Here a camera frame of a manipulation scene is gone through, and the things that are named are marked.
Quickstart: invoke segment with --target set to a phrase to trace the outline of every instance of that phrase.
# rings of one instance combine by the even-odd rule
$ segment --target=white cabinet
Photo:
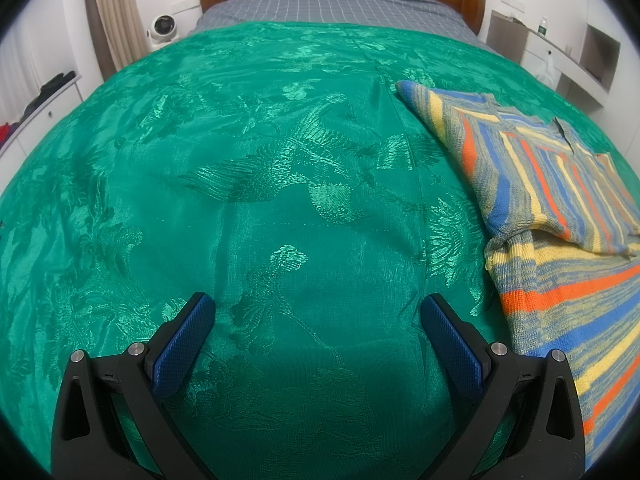
[[[44,104],[28,117],[29,122],[24,125],[17,137],[24,153],[29,155],[50,129],[58,124],[60,119],[68,116],[71,110],[81,102],[78,87],[73,84],[60,92],[49,104]]]
[[[77,76],[47,99],[0,148],[0,194],[50,129],[82,102],[76,84],[79,79]]]
[[[547,38],[495,10],[492,11],[486,44],[533,76],[537,76],[546,66],[546,58],[551,52],[554,62],[553,90],[587,114],[601,109],[607,103],[607,89],[575,59]]]

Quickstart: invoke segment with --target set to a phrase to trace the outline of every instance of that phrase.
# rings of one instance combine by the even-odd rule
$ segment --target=striped sweater
[[[589,466],[640,395],[636,204],[610,156],[560,119],[544,124],[488,94],[397,86],[478,197],[513,350],[567,354]]]

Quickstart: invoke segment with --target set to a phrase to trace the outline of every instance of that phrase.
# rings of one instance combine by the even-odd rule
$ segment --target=green bedspread
[[[558,115],[640,196],[590,120],[475,47],[308,23],[182,40],[99,88],[0,198],[0,410],[43,464],[70,352],[121,352],[202,290],[216,323],[168,407],[221,480],[420,475],[459,413],[418,301],[509,334],[476,200],[400,79]]]

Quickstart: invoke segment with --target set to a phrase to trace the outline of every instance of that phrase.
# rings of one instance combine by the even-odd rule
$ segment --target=gray checkered sheet
[[[491,51],[462,16],[436,0],[227,0],[211,7],[191,34],[244,22],[354,23],[407,28]]]

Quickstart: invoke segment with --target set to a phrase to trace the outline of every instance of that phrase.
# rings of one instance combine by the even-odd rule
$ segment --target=water bottle
[[[542,20],[540,20],[540,24],[538,25],[538,34],[540,36],[546,36],[546,16],[542,16]]]

